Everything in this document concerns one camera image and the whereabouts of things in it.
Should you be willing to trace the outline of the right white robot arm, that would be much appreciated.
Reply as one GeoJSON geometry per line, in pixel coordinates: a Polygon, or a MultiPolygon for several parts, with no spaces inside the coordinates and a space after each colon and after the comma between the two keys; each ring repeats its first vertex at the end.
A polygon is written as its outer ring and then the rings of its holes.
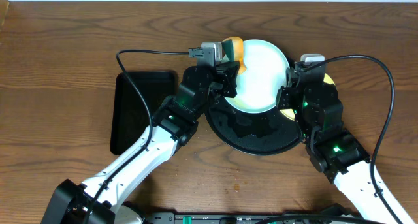
{"type": "Polygon", "coordinates": [[[334,84],[325,82],[319,61],[299,61],[287,69],[287,82],[276,105],[291,109],[313,166],[356,207],[360,215],[380,223],[413,223],[384,183],[372,158],[344,128],[343,104],[334,84]]]}

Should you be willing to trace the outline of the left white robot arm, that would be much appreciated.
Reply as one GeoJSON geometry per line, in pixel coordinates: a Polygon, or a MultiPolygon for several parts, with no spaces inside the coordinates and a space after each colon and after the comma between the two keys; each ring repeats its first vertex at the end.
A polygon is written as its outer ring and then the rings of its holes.
{"type": "Polygon", "coordinates": [[[57,186],[42,223],[115,223],[126,198],[189,142],[198,118],[216,99],[236,96],[236,79],[244,69],[239,61],[187,68],[177,94],[163,101],[129,149],[81,184],[66,179],[57,186]]]}

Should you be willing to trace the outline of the green yellow sponge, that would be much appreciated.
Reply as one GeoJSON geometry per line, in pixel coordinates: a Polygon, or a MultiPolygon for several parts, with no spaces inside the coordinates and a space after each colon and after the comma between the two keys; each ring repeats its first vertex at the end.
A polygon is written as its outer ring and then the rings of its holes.
{"type": "Polygon", "coordinates": [[[246,71],[246,66],[244,65],[244,41],[240,37],[228,37],[221,44],[229,61],[239,62],[238,74],[243,74],[246,71]]]}

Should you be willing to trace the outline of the yellow plate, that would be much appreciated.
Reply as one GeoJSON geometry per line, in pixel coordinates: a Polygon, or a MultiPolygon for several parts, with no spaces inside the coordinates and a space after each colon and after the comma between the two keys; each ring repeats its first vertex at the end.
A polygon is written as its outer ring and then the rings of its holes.
{"type": "MultiPolygon", "coordinates": [[[[335,85],[334,80],[327,74],[325,73],[324,75],[324,79],[323,79],[324,83],[326,84],[332,84],[335,85]]],[[[294,121],[295,120],[295,111],[291,108],[289,109],[280,109],[280,112],[288,119],[294,121]]]]}

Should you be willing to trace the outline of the light blue plate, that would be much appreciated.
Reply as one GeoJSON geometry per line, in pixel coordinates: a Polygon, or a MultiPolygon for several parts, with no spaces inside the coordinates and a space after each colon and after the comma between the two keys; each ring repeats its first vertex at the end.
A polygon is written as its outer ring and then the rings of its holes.
{"type": "Polygon", "coordinates": [[[237,95],[225,100],[248,114],[260,114],[276,107],[276,96],[286,83],[289,68],[284,53],[265,40],[245,40],[244,65],[246,70],[236,79],[237,95]]]}

